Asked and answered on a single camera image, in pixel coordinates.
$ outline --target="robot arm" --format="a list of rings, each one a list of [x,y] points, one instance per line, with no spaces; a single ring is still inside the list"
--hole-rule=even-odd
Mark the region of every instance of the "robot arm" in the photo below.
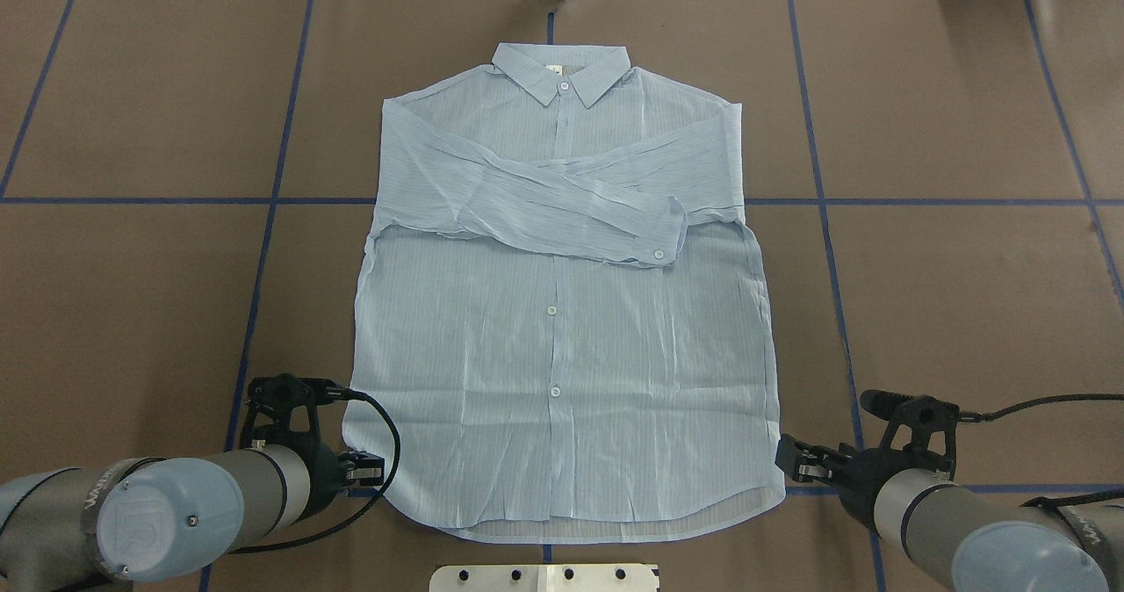
[[[951,481],[955,427],[972,417],[932,397],[882,391],[863,392],[861,404],[888,421],[877,448],[834,450],[785,435],[777,466],[794,481],[835,488],[851,517],[958,592],[1124,590],[1124,507],[988,501]],[[895,449],[903,427],[910,441]],[[928,449],[935,432],[944,453]]]
[[[128,590],[184,575],[318,513],[346,488],[382,485],[378,497],[389,486],[382,458],[337,456],[320,440],[318,404],[365,395],[292,375],[254,380],[248,393],[239,450],[70,467],[0,488],[0,575],[12,592]],[[297,409],[308,431],[292,431]],[[270,422],[256,425],[259,415]]]

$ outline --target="white metal plate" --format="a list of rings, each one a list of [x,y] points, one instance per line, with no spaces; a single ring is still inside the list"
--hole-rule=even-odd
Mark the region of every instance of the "white metal plate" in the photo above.
[[[445,566],[433,573],[429,592],[659,592],[659,572],[644,564]]]

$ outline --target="shirt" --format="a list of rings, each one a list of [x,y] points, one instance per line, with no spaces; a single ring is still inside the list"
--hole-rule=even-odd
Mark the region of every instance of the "shirt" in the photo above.
[[[352,388],[387,498],[493,543],[651,541],[785,497],[741,107],[624,47],[501,44],[383,103]],[[390,448],[350,407],[344,436]]]

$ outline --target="shirt sleeve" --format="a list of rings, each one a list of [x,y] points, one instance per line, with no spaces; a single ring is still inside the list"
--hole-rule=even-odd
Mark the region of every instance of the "shirt sleeve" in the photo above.
[[[679,256],[688,222],[673,195],[504,160],[387,100],[374,231],[389,225],[662,267]]]

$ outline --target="brown table surface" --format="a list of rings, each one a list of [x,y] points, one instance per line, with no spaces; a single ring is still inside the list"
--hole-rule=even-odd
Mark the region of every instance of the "brown table surface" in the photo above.
[[[346,383],[381,100],[501,40],[626,45],[744,103],[783,431],[874,441],[871,388],[978,411],[1121,391],[1124,0],[0,0],[0,481],[220,452],[253,376]],[[958,480],[1016,504],[1118,485],[1121,425],[967,425]],[[643,545],[474,544],[380,504],[138,590],[423,591],[543,559],[659,564],[668,591],[937,589],[792,486]]]

